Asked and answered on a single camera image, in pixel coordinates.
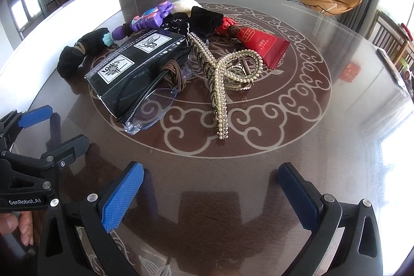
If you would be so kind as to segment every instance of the wooden chair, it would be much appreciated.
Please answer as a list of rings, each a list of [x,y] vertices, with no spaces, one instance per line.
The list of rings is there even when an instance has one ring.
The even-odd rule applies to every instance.
[[[367,40],[382,48],[393,61],[398,71],[404,65],[410,68],[414,64],[414,45],[407,35],[385,13],[378,11],[374,23],[367,35]]]

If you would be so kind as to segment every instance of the black box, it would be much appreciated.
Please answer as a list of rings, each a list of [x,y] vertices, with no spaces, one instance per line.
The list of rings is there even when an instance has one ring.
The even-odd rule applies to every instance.
[[[110,54],[85,78],[117,119],[139,98],[168,60],[189,53],[183,35],[151,30]]]

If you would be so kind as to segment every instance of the red packet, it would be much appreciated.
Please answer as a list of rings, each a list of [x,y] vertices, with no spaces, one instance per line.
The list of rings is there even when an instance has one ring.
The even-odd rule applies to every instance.
[[[285,39],[249,27],[240,28],[235,37],[248,49],[258,52],[263,63],[271,70],[276,68],[290,45]]]

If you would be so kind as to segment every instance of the brown table surface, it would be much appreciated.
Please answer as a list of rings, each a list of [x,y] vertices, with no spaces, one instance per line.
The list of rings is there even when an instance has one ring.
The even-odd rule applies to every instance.
[[[124,17],[161,1],[121,0]],[[101,193],[135,160],[146,168],[146,183],[112,236],[141,275],[147,275],[145,260],[157,268],[169,263],[174,276],[281,275],[310,234],[275,179],[279,165],[290,161],[321,193],[340,202],[372,202],[384,274],[394,273],[414,245],[413,103],[375,48],[334,20],[284,0],[197,1],[289,40],[282,63],[265,70],[247,93],[228,94],[226,141],[217,139],[201,74],[161,121],[130,137],[84,80],[90,58],[68,81],[54,72],[31,109],[51,105],[61,116],[62,141],[82,133],[91,143],[61,171],[61,199]],[[210,39],[217,57],[240,48],[227,38]],[[49,137],[42,122],[24,129],[14,150],[40,156]]]

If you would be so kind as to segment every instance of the plastic toy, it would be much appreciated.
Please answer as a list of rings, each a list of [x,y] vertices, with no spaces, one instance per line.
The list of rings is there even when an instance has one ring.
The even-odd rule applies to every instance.
[[[169,1],[162,2],[157,7],[145,11],[142,17],[134,17],[129,25],[118,26],[112,33],[105,34],[102,40],[106,46],[111,46],[114,41],[122,40],[130,36],[132,32],[139,32],[147,28],[158,28],[173,7],[174,5]]]

